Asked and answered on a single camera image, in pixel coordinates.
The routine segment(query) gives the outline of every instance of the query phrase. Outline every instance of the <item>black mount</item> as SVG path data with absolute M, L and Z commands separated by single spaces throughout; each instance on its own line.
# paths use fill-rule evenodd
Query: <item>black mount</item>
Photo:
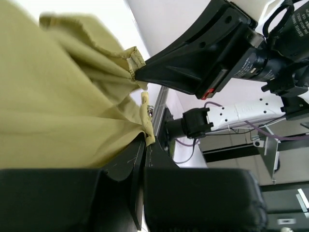
M 257 23 L 225 0 L 212 0 L 195 23 L 166 49 L 137 70 L 136 80 L 166 86 L 198 99 L 210 97 L 239 70 L 252 48 Z
M 299 97 L 281 98 L 284 107 L 281 108 L 285 112 L 286 120 L 298 120 L 309 117 L 309 104 Z
M 295 63 L 269 80 L 262 91 L 270 91 L 283 98 L 293 98 L 308 91 L 309 68 L 306 63 Z

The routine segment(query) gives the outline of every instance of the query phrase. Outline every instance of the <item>black clamp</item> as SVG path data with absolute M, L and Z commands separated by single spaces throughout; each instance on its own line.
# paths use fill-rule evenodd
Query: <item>black clamp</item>
M 213 123 L 207 121 L 207 112 L 209 108 L 196 108 L 183 114 L 183 118 L 169 121 L 166 128 L 169 139 L 188 137 L 189 139 L 200 139 L 211 131 Z
M 291 98 L 306 93 L 308 91 L 308 87 L 297 86 L 297 81 L 289 76 L 286 78 L 276 78 L 268 81 L 267 85 L 262 87 L 262 91 L 266 92 L 268 90 L 277 96 Z

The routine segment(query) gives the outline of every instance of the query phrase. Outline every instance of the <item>black connector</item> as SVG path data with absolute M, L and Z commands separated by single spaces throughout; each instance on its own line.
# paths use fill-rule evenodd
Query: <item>black connector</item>
M 213 123 L 207 121 L 209 108 L 196 108 L 183 114 L 183 118 L 166 123 L 169 139 L 188 137 L 189 139 L 200 139 L 211 131 Z

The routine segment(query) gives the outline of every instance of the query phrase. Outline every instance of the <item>red button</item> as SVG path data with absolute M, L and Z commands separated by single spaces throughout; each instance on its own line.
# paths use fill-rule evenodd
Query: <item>red button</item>
M 201 98 L 202 100 L 206 100 L 208 95 L 214 92 L 214 88 L 210 88 L 207 90 L 207 92 L 204 94 L 204 96 Z

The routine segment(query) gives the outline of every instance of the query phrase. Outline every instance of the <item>yellow cloth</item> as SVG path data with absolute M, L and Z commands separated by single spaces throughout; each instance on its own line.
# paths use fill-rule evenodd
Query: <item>yellow cloth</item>
M 101 167 L 142 131 L 147 114 L 130 92 L 145 65 L 97 19 L 43 15 L 40 27 L 0 0 L 0 169 Z

